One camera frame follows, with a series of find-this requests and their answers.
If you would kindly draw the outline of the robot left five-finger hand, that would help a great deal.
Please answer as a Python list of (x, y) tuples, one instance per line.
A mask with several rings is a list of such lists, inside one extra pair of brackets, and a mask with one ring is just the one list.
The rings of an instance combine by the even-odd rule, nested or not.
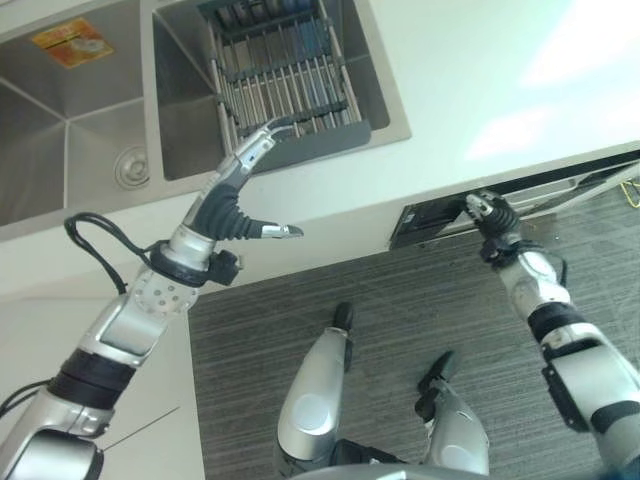
[(218, 241), (289, 239), (304, 235), (294, 225), (256, 220), (239, 207), (239, 194), (254, 168), (295, 133), (287, 120), (271, 120), (242, 140), (200, 190), (163, 254), (176, 263), (202, 270)]

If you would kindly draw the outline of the robot right five-finger hand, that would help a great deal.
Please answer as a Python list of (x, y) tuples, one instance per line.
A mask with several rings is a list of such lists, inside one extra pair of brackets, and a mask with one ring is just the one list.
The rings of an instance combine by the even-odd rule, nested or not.
[(511, 245), (522, 239), (520, 218), (501, 195), (480, 190), (466, 195), (465, 211), (486, 240)]

